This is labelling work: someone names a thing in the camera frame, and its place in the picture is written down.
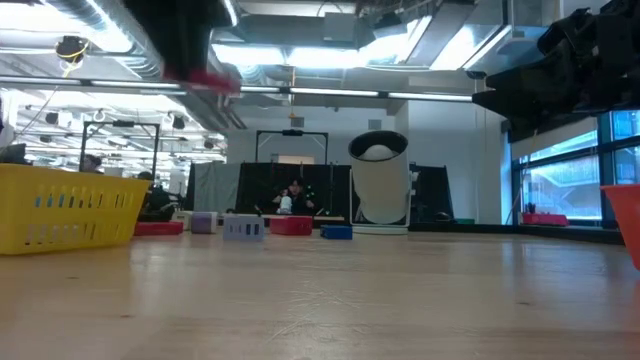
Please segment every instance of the wooden table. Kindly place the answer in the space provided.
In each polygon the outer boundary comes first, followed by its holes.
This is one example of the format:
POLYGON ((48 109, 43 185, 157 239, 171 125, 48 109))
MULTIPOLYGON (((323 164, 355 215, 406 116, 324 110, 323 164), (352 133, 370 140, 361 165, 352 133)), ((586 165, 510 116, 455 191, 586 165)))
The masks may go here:
POLYGON ((640 359, 621 246, 477 234, 140 238, 0 258, 25 359, 640 359))

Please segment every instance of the black backdrop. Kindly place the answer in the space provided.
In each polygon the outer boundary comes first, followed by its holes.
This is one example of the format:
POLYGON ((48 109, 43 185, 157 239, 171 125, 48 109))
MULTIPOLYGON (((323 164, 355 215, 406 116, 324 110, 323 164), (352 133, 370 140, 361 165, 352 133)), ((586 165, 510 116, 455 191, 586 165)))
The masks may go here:
MULTIPOLYGON (((275 213, 277 205, 270 200, 286 188, 294 176, 302 176, 305 185, 310 185, 316 194, 314 203, 330 210, 331 216, 348 219, 350 169, 349 165, 244 163, 240 169, 236 211, 253 213, 255 205, 258 205, 264 213, 275 213)), ((412 197, 411 223, 432 222, 438 212, 447 213, 453 218, 446 167, 412 165, 411 170, 420 173, 413 184, 416 194, 412 197)), ((354 215, 358 205, 359 199, 354 194, 354 215)))

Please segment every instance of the glass window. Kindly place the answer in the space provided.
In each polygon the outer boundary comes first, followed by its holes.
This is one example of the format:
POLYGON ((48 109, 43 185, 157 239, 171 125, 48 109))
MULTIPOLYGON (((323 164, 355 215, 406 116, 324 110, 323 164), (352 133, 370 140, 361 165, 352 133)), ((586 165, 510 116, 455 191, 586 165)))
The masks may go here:
MULTIPOLYGON (((533 154, 531 154, 531 161, 548 158, 550 156, 566 154, 571 151, 580 150, 596 145, 598 145, 598 133, 596 130, 593 130, 586 134, 576 136, 559 144, 548 147, 546 149, 534 152, 533 154)), ((526 162, 526 156, 520 159, 520 163, 526 162)))
POLYGON ((640 135, 640 111, 614 111, 611 115, 613 140, 640 135))
POLYGON ((640 146, 621 149, 615 153, 616 184, 640 183, 640 146))
POLYGON ((522 205, 535 204, 537 213, 576 220, 602 218, 597 156, 531 168, 523 173, 522 185, 522 205))

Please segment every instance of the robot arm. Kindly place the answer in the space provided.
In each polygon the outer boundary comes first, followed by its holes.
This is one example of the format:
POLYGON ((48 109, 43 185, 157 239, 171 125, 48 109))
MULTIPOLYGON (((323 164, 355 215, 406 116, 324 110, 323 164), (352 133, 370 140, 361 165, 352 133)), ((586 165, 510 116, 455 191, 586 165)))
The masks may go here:
POLYGON ((612 0, 599 15, 578 9, 537 46, 542 60, 488 76, 491 90, 473 102, 519 129, 640 107, 640 0, 612 0))

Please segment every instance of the red box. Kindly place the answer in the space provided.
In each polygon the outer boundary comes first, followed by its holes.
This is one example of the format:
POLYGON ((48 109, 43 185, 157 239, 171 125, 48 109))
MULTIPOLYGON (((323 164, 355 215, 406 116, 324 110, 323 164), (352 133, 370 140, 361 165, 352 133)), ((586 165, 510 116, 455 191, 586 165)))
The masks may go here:
POLYGON ((553 214, 522 214, 522 223, 526 225, 569 226, 569 220, 566 216, 553 214))
POLYGON ((311 216, 287 216, 273 218, 269 221, 272 234, 278 235, 311 235, 313 218, 311 216))
POLYGON ((184 225, 181 222, 137 223, 136 230, 133 235, 180 235, 183 231, 184 225))

